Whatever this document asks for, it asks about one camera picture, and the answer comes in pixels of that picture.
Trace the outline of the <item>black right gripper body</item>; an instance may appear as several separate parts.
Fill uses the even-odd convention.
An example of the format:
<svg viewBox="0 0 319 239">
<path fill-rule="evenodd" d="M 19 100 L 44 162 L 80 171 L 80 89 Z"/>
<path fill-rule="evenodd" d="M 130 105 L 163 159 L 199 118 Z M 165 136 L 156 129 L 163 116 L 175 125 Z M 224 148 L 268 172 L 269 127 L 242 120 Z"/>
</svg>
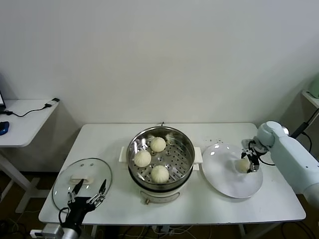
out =
<svg viewBox="0 0 319 239">
<path fill-rule="evenodd" d="M 247 148 L 246 153 L 247 153 L 246 156 L 248 157 L 250 163 L 252 162 L 254 164 L 259 164 L 259 166 L 260 166 L 259 156 L 254 148 L 250 148 L 250 147 Z"/>
</svg>

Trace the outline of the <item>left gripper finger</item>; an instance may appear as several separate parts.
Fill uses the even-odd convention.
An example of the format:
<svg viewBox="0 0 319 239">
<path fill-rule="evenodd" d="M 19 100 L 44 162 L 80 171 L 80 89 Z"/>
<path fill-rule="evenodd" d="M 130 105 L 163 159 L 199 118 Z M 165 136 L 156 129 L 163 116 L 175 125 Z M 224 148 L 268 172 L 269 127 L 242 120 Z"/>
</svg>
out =
<svg viewBox="0 0 319 239">
<path fill-rule="evenodd" d="M 80 191 L 82 185 L 83 185 L 84 180 L 81 179 L 73 188 L 71 192 L 68 192 L 68 202 L 75 202 L 75 197 Z"/>
<path fill-rule="evenodd" d="M 87 204 L 99 206 L 104 201 L 105 195 L 106 195 L 106 180 L 103 181 L 99 189 L 99 192 L 87 200 Z"/>
</svg>

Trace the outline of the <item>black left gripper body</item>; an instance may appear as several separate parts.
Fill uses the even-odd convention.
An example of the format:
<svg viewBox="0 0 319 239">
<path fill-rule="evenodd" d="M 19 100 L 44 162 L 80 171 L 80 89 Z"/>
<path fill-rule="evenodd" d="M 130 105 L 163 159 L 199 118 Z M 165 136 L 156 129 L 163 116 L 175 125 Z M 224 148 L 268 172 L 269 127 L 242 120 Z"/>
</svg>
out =
<svg viewBox="0 0 319 239">
<path fill-rule="evenodd" d="M 89 197 L 76 197 L 74 202 L 68 203 L 69 213 L 62 223 L 63 227 L 79 227 L 87 213 L 95 210 L 93 203 L 87 203 Z"/>
</svg>

